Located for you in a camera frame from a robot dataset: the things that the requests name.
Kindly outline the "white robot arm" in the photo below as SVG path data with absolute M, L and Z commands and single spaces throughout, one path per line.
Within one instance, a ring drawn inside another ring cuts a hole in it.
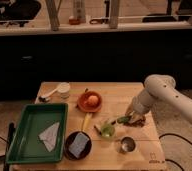
M 125 115 L 135 122 L 138 116 L 146 115 L 160 99 L 176 108 L 192 124 L 192 99 L 175 89 L 176 81 L 170 75 L 152 74 L 146 77 L 144 88 L 134 96 Z

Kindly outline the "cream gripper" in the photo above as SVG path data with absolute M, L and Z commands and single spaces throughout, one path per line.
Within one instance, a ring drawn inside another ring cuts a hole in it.
M 132 105 L 129 105 L 127 107 L 127 110 L 125 112 L 126 116 L 130 116 L 131 117 L 131 121 L 138 121 L 142 118 L 141 114 L 138 114 L 132 107 Z

